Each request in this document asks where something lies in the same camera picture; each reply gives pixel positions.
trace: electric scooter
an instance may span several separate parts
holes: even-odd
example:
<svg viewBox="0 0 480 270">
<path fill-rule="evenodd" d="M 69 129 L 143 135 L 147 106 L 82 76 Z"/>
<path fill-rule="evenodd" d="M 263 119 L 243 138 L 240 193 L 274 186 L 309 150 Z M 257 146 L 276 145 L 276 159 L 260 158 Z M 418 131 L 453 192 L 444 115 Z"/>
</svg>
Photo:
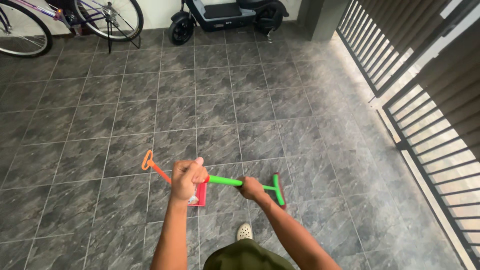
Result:
<svg viewBox="0 0 480 270">
<path fill-rule="evenodd" d="M 183 10 L 187 4 L 190 12 Z M 287 9 L 279 0 L 237 0 L 235 3 L 204 5 L 201 0 L 181 0 L 181 9 L 172 16 L 168 38 L 174 45 L 182 45 L 193 35 L 197 26 L 206 32 L 233 29 L 253 24 L 266 35 L 277 30 Z"/>
</svg>

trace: black tire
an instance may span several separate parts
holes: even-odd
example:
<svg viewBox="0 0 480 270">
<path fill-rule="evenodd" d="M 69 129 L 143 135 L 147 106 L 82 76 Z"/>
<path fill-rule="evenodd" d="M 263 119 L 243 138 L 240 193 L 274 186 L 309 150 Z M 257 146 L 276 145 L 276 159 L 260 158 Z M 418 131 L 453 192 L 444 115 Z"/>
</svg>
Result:
<svg viewBox="0 0 480 270">
<path fill-rule="evenodd" d="M 262 19 L 269 19 L 272 21 L 263 23 Z M 267 35 L 272 29 L 276 31 L 282 24 L 282 21 L 283 15 L 280 10 L 276 9 L 275 7 L 266 7 L 258 12 L 253 25 L 260 33 Z"/>
<path fill-rule="evenodd" d="M 140 32 L 142 31 L 142 29 L 143 29 L 143 27 L 144 27 L 144 14 L 142 13 L 142 10 L 140 9 L 140 5 L 137 3 L 136 0 L 129 0 L 129 1 L 132 3 L 133 7 L 135 8 L 135 11 L 137 12 L 137 15 L 138 15 L 138 28 L 137 28 L 136 31 L 135 31 L 132 35 L 130 35 L 129 37 L 112 38 L 112 37 L 110 36 L 110 38 L 111 38 L 113 41 L 130 41 L 130 40 L 133 40 L 133 39 L 135 39 L 136 37 L 138 37 L 138 35 L 140 34 Z M 76 16 L 78 19 L 80 19 L 80 20 L 85 20 L 83 14 L 81 14 L 80 10 L 78 10 L 78 5 L 77 5 L 77 3 L 78 3 L 78 0 L 72 0 L 72 1 L 71 1 L 72 11 L 73 11 L 73 13 L 75 14 L 75 16 Z M 92 32 L 93 32 L 95 35 L 97 35 L 97 36 L 99 36 L 99 37 L 101 37 L 101 38 L 104 38 L 104 39 L 108 39 L 108 37 L 106 36 L 106 34 L 103 35 L 103 34 L 99 33 L 99 32 L 98 32 L 99 30 L 98 30 L 95 26 L 93 26 L 91 23 L 85 23 L 85 25 L 86 25 L 90 30 L 92 30 Z"/>
<path fill-rule="evenodd" d="M 193 36 L 194 22 L 183 19 L 178 24 L 172 23 L 168 28 L 168 39 L 173 45 L 183 45 Z"/>
<path fill-rule="evenodd" d="M 35 14 L 33 14 L 31 11 L 29 11 L 28 9 L 22 7 L 21 5 L 18 5 L 16 3 L 13 3 L 13 2 L 10 2 L 8 0 L 0 0 L 0 3 L 1 4 L 4 4 L 6 6 L 10 6 L 11 8 L 14 8 L 20 12 L 22 12 L 23 14 L 27 15 L 28 17 L 30 17 L 32 20 L 34 20 L 38 26 L 40 26 L 40 28 L 42 29 L 42 31 L 45 33 L 45 36 L 47 38 L 47 46 L 45 48 L 43 48 L 42 51 L 40 52 L 37 52 L 35 54 L 28 54 L 28 55 L 19 55 L 19 54 L 14 54 L 14 53 L 8 53 L 8 52 L 5 52 L 5 51 L 1 51 L 0 50 L 0 53 L 2 54 L 6 54 L 6 55 L 10 55 L 10 56 L 15 56 L 15 57 L 21 57 L 21 58 L 34 58 L 34 57 L 39 57 L 39 56 L 42 56 L 44 54 L 46 54 L 47 52 L 49 52 L 51 49 L 52 49 L 52 46 L 53 46 L 53 37 L 52 37 L 52 33 L 50 32 L 50 30 L 47 28 L 47 26 L 45 25 L 45 23 L 43 23 Z"/>
</svg>

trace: hand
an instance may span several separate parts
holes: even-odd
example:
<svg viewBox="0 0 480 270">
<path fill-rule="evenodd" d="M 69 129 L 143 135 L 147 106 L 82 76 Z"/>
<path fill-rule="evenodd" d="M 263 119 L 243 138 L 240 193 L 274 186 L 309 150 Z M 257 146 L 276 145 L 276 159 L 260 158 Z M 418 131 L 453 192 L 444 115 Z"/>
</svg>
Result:
<svg viewBox="0 0 480 270">
<path fill-rule="evenodd" d="M 195 192 L 195 185 L 203 183 L 208 173 L 203 167 L 204 159 L 181 160 L 173 164 L 172 192 L 170 198 L 188 201 Z"/>
<path fill-rule="evenodd" d="M 264 187 L 257 179 L 249 176 L 239 177 L 238 180 L 243 182 L 243 185 L 239 187 L 240 193 L 245 199 L 256 200 L 263 194 L 266 194 Z"/>
</svg>

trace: person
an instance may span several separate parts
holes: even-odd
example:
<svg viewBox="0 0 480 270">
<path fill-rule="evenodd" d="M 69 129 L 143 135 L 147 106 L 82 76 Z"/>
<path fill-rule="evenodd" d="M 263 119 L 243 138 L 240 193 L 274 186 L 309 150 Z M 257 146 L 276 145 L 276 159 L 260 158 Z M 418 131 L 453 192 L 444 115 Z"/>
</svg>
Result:
<svg viewBox="0 0 480 270">
<path fill-rule="evenodd" d="M 203 159 L 177 161 L 173 165 L 172 189 L 160 239 L 150 270 L 187 269 L 187 205 L 195 185 L 208 176 Z M 301 270 L 337 270 L 340 267 L 320 247 L 308 231 L 282 210 L 253 177 L 239 178 L 241 194 L 255 201 L 265 212 L 280 243 Z M 252 239 L 252 230 L 244 224 L 237 242 L 215 251 L 206 260 L 204 270 L 293 270 L 283 257 L 260 247 Z"/>
</svg>

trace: bicycle wheel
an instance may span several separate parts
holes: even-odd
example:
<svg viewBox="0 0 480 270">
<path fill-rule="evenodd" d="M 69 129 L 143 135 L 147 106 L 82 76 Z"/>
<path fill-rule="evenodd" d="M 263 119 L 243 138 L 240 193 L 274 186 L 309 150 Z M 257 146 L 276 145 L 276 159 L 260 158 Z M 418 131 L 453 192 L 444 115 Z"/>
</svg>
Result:
<svg viewBox="0 0 480 270">
<path fill-rule="evenodd" d="M 52 34 L 28 9 L 0 0 L 0 53 L 32 58 L 52 48 Z"/>
<path fill-rule="evenodd" d="M 107 19 L 113 24 L 110 38 L 114 41 L 132 40 L 144 26 L 142 10 L 135 0 L 72 0 L 72 4 L 77 18 L 102 38 L 108 38 Z"/>
</svg>

